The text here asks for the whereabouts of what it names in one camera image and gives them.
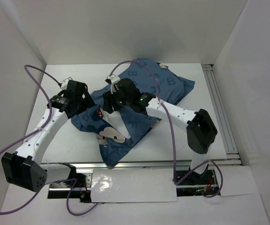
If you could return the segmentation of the white pillow with yellow edge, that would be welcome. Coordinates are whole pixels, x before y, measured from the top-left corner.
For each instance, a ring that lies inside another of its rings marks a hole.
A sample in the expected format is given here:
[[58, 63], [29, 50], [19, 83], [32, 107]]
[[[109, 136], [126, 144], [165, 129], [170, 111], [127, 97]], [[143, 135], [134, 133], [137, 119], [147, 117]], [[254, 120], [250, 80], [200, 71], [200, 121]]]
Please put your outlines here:
[[101, 110], [101, 112], [103, 114], [103, 119], [107, 123], [109, 123], [113, 128], [115, 128], [126, 139], [131, 138], [119, 112], [114, 111], [113, 113], [108, 113], [104, 110]]

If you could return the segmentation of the blue cartoon print pillowcase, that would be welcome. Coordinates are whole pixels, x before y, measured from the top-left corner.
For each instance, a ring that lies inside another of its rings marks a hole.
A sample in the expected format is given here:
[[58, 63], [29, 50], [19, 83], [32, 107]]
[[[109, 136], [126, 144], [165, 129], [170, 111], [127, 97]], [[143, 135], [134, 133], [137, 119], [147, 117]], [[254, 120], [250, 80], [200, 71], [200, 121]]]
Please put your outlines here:
[[[141, 92], [159, 93], [160, 98], [177, 105], [193, 89], [195, 82], [175, 75], [168, 66], [147, 58], [137, 58], [119, 74], [131, 79]], [[159, 121], [124, 107], [112, 114], [102, 109], [103, 94], [110, 85], [91, 94], [95, 106], [75, 115], [71, 123], [82, 132], [96, 134], [103, 162], [115, 166]]]

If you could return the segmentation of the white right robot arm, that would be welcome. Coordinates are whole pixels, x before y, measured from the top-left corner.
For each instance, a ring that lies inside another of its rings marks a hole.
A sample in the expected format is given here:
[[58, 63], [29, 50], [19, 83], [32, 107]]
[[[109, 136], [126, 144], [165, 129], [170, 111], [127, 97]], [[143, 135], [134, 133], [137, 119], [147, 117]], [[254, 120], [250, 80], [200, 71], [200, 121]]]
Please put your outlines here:
[[171, 104], [148, 92], [141, 92], [129, 78], [115, 75], [107, 77], [110, 90], [103, 94], [102, 109], [107, 113], [118, 112], [129, 134], [136, 132], [131, 123], [147, 133], [155, 119], [167, 121], [170, 126], [177, 126], [187, 135], [187, 143], [193, 151], [189, 170], [182, 178], [174, 178], [177, 184], [189, 178], [195, 184], [205, 180], [209, 165], [208, 150], [218, 133], [209, 113], [188, 110]]

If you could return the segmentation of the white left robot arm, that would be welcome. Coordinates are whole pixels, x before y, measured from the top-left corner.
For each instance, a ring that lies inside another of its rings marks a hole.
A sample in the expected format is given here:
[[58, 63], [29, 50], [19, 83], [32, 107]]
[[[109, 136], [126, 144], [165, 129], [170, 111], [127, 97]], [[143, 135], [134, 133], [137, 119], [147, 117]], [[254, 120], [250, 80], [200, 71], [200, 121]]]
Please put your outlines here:
[[45, 184], [61, 181], [72, 187], [77, 180], [85, 181], [86, 176], [77, 173], [76, 167], [68, 163], [41, 165], [48, 146], [61, 127], [73, 116], [94, 106], [83, 82], [64, 80], [64, 87], [47, 104], [44, 116], [37, 125], [38, 132], [16, 149], [6, 152], [1, 163], [6, 181], [10, 184], [38, 192]]

